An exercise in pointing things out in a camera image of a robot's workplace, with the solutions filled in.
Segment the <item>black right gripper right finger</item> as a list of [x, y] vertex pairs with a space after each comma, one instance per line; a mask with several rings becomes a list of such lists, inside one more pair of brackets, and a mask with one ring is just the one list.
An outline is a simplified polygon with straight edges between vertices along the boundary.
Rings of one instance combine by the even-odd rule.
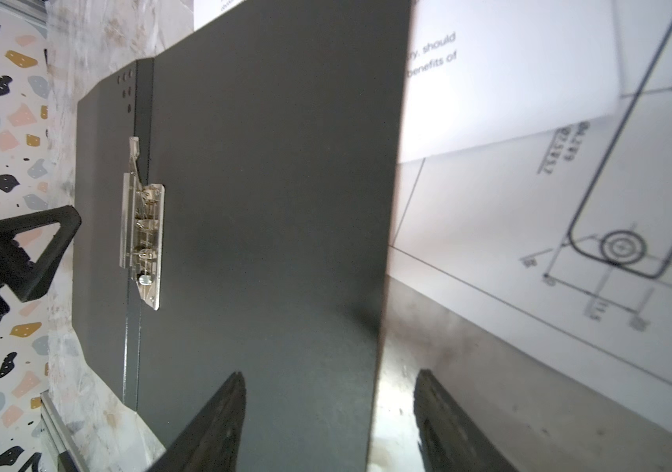
[[516, 469], [428, 369], [416, 377], [414, 417], [426, 471]]

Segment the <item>orange black file folder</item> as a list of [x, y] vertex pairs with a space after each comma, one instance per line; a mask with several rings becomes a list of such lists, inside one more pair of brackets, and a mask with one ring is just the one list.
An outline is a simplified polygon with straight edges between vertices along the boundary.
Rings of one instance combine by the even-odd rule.
[[[241, 471], [363, 471], [396, 162], [282, 153], [227, 130], [192, 34], [79, 102], [72, 324], [165, 446], [241, 372]], [[166, 189], [161, 305], [120, 266], [123, 175]]]

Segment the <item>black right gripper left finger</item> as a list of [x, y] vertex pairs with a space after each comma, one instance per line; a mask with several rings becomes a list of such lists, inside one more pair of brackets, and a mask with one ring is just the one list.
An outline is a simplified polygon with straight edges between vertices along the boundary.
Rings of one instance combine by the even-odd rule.
[[236, 471], [245, 407], [245, 378], [235, 372], [148, 471]]

